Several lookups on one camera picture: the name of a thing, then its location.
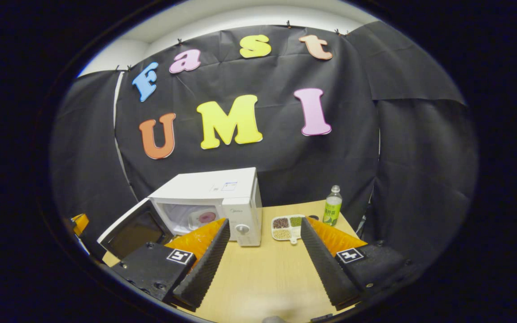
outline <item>orange soft gripper pad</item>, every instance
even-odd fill
[[[312,229],[318,234],[318,237],[322,240],[322,243],[326,246],[326,249],[336,256],[336,253],[350,248],[362,247],[367,244],[361,239],[353,237],[347,233],[344,233],[326,223],[316,221],[313,218],[306,217],[307,221],[312,225]]]
[[[207,251],[207,248],[213,241],[215,235],[217,235],[223,222],[224,218],[208,223],[184,236],[176,237],[173,241],[166,244],[165,247],[194,253],[197,257],[197,260],[191,267],[194,268],[197,262],[199,262],[199,259],[205,254],[205,251]]]

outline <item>yellow letter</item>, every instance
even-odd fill
[[[203,142],[202,149],[219,147],[221,141],[215,137],[215,130],[222,141],[230,145],[234,128],[237,127],[237,135],[234,141],[238,144],[257,143],[263,139],[262,133],[257,129],[254,117],[254,104],[257,97],[253,95],[239,96],[232,103],[228,116],[215,101],[206,102],[197,107],[197,112],[203,117]]]
[[[248,35],[241,39],[241,55],[244,58],[264,57],[271,52],[271,46],[267,44],[265,35]]]

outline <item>microwave oven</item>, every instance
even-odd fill
[[[122,259],[147,242],[165,244],[228,218],[230,240],[258,246],[262,208],[255,167],[179,174],[112,223],[97,242]]]

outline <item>blue letter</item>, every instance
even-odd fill
[[[155,61],[150,63],[149,66],[147,66],[147,68],[143,70],[132,82],[132,84],[136,85],[139,89],[139,93],[141,93],[141,102],[145,102],[145,100],[147,100],[151,93],[157,88],[155,84],[149,83],[154,82],[157,79],[157,74],[152,71],[157,68],[157,66],[158,63]]]

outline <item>black fabric backdrop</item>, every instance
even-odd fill
[[[272,51],[244,59],[240,39],[267,35]],[[329,61],[320,61],[298,41],[317,35],[328,42]],[[170,74],[174,57],[201,50],[201,66]],[[140,102],[132,80],[158,62],[156,91]],[[470,203],[478,155],[464,99],[441,67],[420,47],[383,22],[350,35],[307,27],[251,26],[218,31],[152,55],[123,74],[98,72],[78,79],[56,121],[52,144],[53,185],[65,217],[86,212],[86,244],[136,200],[176,174],[257,167],[265,206],[324,199],[341,186],[342,212],[357,227],[372,194],[363,239],[383,239],[422,264],[430,264],[456,233]],[[321,88],[327,135],[306,137],[295,90]],[[238,96],[253,94],[259,143],[222,143],[201,149],[203,127],[197,106],[217,101],[228,114]],[[149,158],[138,125],[176,113],[175,150]],[[162,125],[154,137],[164,145]]]

